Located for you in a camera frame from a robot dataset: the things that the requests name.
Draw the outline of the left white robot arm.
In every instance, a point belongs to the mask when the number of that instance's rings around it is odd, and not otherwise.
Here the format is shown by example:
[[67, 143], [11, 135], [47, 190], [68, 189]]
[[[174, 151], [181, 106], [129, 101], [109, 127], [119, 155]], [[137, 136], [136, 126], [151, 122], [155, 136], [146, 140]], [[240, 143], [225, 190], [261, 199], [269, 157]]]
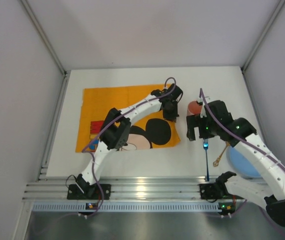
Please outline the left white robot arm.
[[80, 191], [88, 193], [94, 189], [94, 185], [102, 188], [99, 179], [105, 159], [128, 143], [133, 124], [156, 112], [162, 112], [165, 122], [176, 122], [179, 117], [178, 103], [182, 96], [183, 91], [173, 83], [169, 88], [153, 90], [131, 106], [110, 109], [98, 134], [81, 151], [90, 154], [91, 160], [75, 179]]

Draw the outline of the pink plastic cup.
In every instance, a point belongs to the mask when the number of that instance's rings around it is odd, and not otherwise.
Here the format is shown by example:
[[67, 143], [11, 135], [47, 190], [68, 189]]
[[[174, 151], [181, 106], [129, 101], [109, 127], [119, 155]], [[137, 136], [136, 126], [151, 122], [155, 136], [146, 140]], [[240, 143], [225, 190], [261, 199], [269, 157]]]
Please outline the pink plastic cup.
[[199, 115], [202, 111], [202, 103], [191, 101], [187, 106], [187, 116]]

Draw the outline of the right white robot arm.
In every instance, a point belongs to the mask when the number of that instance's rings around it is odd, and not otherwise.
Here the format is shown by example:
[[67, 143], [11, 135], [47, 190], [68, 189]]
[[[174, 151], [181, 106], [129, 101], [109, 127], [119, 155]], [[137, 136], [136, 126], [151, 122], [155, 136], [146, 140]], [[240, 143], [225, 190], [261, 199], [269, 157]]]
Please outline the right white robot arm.
[[221, 100], [207, 103], [197, 99], [198, 111], [186, 117], [187, 138], [208, 140], [219, 137], [243, 155], [257, 170], [265, 184], [251, 182], [235, 172], [222, 173], [204, 191], [206, 200], [238, 196], [263, 208], [279, 226], [285, 227], [285, 166], [268, 149], [253, 125], [245, 118], [233, 119]]

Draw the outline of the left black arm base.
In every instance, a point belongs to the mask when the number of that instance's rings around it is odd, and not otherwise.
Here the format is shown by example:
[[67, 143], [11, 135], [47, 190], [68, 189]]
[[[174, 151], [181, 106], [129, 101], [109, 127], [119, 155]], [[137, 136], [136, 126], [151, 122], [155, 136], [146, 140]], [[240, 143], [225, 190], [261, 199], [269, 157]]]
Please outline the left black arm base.
[[77, 183], [68, 186], [68, 200], [109, 200], [111, 196], [111, 184], [97, 184], [86, 186], [85, 190], [81, 189]]

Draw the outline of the orange Mickey Mouse placemat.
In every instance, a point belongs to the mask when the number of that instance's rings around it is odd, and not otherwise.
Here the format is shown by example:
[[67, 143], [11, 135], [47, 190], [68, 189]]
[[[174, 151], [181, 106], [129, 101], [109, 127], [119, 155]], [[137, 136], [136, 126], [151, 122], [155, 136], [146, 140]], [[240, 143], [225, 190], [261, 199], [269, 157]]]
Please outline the orange Mickey Mouse placemat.
[[[96, 137], [110, 109], [129, 107], [153, 90], [163, 88], [163, 84], [85, 88], [75, 151], [80, 153]], [[130, 128], [127, 143], [121, 150], [170, 148], [180, 141], [175, 123], [165, 120], [163, 112], [158, 111], [139, 120]]]

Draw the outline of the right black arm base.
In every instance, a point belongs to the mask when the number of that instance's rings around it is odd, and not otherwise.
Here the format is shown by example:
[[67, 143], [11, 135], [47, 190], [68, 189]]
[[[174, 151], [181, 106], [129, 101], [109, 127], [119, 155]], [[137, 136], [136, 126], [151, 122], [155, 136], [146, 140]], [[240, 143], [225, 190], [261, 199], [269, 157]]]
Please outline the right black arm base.
[[206, 201], [218, 201], [218, 200], [243, 200], [243, 197], [238, 195], [232, 195], [228, 193], [227, 188], [223, 184], [218, 183], [201, 183], [199, 186], [200, 198]]

